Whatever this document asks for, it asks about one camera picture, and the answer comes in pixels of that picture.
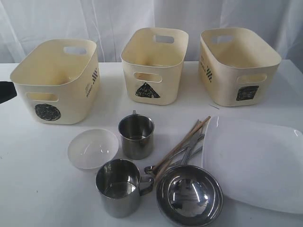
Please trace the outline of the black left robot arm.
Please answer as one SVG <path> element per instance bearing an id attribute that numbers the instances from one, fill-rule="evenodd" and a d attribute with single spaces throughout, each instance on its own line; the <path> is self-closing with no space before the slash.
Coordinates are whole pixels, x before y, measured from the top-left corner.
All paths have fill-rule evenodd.
<path id="1" fill-rule="evenodd" d="M 0 82 L 0 104 L 7 102 L 17 96 L 14 83 L 11 81 Z"/>

